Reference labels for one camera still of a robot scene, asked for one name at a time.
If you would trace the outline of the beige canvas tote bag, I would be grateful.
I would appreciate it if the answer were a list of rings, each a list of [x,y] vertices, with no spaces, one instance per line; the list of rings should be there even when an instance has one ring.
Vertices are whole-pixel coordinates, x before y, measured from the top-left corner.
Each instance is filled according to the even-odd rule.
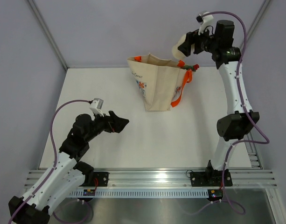
[[[152,54],[127,58],[128,66],[144,98],[146,111],[169,111],[176,107],[193,71],[184,70],[184,61],[160,59]]]

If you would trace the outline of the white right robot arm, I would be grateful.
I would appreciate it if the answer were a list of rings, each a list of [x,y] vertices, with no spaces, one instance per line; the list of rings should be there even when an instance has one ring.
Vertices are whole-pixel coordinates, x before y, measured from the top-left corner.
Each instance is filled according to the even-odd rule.
[[[247,100],[242,65],[239,63],[241,52],[232,45],[234,29],[232,21],[219,20],[213,34],[207,29],[201,33],[198,30],[188,32],[172,48],[177,59],[209,52],[222,78],[227,99],[227,115],[216,124],[219,135],[216,151],[204,171],[190,172],[193,187],[232,186],[228,169],[231,151],[259,120],[259,113],[253,111]]]

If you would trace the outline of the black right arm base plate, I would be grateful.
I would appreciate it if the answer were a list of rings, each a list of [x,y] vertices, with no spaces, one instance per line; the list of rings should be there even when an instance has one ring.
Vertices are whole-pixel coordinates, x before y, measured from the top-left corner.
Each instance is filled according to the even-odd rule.
[[[224,172],[224,184],[222,184],[222,171],[212,173],[192,171],[189,173],[192,187],[231,187],[233,186],[231,174],[228,169]]]

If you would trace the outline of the cream pump lotion bottle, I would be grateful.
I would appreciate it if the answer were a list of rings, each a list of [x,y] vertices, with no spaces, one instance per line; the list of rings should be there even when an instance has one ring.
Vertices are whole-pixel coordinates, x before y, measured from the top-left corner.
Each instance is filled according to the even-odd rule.
[[[188,45],[188,47],[185,47],[184,49],[178,49],[185,41],[186,41],[187,34],[184,34],[179,41],[172,47],[172,54],[173,57],[182,60],[186,57],[189,57],[191,53],[194,52],[195,45]]]

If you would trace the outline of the green Fairy dish soap bottle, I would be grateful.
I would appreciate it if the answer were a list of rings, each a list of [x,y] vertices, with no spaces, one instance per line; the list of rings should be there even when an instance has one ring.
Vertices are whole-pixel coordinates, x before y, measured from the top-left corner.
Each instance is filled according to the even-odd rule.
[[[200,68],[200,66],[198,64],[195,64],[195,65],[184,65],[182,67],[182,69],[184,69],[184,70],[191,70],[193,72],[196,72],[199,68]]]

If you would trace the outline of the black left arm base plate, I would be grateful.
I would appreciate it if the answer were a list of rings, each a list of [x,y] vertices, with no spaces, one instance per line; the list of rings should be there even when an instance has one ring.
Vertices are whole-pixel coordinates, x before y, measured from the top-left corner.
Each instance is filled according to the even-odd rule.
[[[90,174],[85,175],[85,181],[81,185],[81,187],[107,187],[109,180],[108,172],[92,172]]]

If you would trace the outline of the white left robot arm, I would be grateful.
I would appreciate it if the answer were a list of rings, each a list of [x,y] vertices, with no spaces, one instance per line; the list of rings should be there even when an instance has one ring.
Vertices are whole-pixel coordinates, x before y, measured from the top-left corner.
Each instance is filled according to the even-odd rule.
[[[52,165],[21,197],[13,196],[9,203],[9,223],[46,224],[58,205],[78,186],[89,186],[94,180],[94,168],[82,162],[89,142],[102,132],[120,133],[129,123],[113,111],[108,115],[80,114]]]

